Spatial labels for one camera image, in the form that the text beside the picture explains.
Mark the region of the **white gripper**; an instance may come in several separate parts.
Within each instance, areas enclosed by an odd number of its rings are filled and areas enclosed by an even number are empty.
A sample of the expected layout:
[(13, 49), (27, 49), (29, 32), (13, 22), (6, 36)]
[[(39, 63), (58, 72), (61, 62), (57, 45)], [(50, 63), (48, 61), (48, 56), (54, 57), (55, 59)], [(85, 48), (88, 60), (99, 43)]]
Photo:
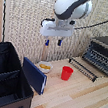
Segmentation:
[[(54, 19), (48, 20), (46, 18), (41, 22), (41, 27), (40, 27), (40, 33), (42, 36), (58, 36), (58, 37), (68, 37), (73, 34), (73, 26), (70, 24), (67, 27), (65, 26), (59, 26), (56, 24), (56, 21)], [(45, 40), (45, 45), (48, 46), (50, 44), (49, 41), (50, 38), (47, 38)], [(61, 46), (62, 44), (62, 38), (58, 40), (57, 45)]]

